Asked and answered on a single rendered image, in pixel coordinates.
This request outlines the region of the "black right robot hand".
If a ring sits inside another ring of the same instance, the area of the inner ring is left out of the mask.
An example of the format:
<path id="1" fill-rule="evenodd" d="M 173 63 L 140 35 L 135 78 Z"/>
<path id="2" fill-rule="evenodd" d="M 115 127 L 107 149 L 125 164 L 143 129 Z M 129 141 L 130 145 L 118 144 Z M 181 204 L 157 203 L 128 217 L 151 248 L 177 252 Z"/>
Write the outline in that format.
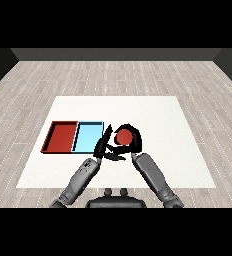
<path id="1" fill-rule="evenodd" d="M 127 129 L 132 133 L 132 142 L 127 146 L 117 145 L 114 142 L 116 146 L 108 145 L 107 148 L 116 155 L 125 153 L 140 153 L 142 151 L 142 138 L 139 130 L 130 124 L 123 124 L 115 131 L 115 135 L 122 129 Z"/>

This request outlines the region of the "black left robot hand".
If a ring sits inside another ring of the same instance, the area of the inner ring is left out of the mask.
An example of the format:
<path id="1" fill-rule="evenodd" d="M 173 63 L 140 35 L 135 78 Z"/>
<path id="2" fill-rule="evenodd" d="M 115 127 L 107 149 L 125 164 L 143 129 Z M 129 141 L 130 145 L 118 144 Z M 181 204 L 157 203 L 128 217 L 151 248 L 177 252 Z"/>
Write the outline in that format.
<path id="1" fill-rule="evenodd" d="M 106 148 L 108 146 L 108 142 L 112 132 L 113 132 L 112 127 L 108 126 L 105 132 L 103 133 L 102 137 L 96 143 L 93 156 L 97 159 L 98 163 L 101 163 L 103 158 L 111 161 L 126 160 L 125 157 L 116 155 L 111 152 L 106 152 Z"/>

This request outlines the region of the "small red can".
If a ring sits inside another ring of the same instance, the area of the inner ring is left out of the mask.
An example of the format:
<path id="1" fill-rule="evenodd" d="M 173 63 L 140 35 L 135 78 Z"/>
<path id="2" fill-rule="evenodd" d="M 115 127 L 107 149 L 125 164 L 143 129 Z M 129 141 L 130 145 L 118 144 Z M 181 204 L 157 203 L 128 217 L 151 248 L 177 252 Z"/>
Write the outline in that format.
<path id="1" fill-rule="evenodd" d="M 114 137 L 117 145 L 127 146 L 132 142 L 132 133 L 127 129 L 118 131 Z"/>

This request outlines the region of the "shallow light blue open box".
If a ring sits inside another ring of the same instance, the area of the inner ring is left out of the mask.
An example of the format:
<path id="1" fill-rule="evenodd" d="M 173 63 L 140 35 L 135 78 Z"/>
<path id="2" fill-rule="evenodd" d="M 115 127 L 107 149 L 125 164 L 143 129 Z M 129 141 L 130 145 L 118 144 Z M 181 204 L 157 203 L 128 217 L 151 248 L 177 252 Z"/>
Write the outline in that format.
<path id="1" fill-rule="evenodd" d="M 97 141 L 102 137 L 102 121 L 80 121 L 72 143 L 73 154 L 93 154 Z"/>

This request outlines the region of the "shallow red open box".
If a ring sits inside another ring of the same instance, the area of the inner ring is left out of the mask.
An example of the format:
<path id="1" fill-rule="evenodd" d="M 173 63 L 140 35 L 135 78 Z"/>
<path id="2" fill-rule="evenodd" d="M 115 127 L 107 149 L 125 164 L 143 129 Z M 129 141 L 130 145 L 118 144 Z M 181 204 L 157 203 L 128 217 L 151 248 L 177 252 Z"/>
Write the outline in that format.
<path id="1" fill-rule="evenodd" d="M 53 121 L 44 140 L 41 153 L 70 154 L 77 124 L 77 121 Z"/>

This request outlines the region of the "dark grey robot body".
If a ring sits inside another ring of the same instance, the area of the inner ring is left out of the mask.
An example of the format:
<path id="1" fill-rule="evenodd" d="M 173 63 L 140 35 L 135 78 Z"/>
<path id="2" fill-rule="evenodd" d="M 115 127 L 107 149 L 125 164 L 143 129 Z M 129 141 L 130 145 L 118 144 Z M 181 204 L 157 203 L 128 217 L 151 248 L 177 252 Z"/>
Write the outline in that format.
<path id="1" fill-rule="evenodd" d="M 146 204 L 143 200 L 130 197 L 126 188 L 120 189 L 119 196 L 113 196 L 112 189 L 106 188 L 104 195 L 89 200 L 86 208 L 146 208 Z"/>

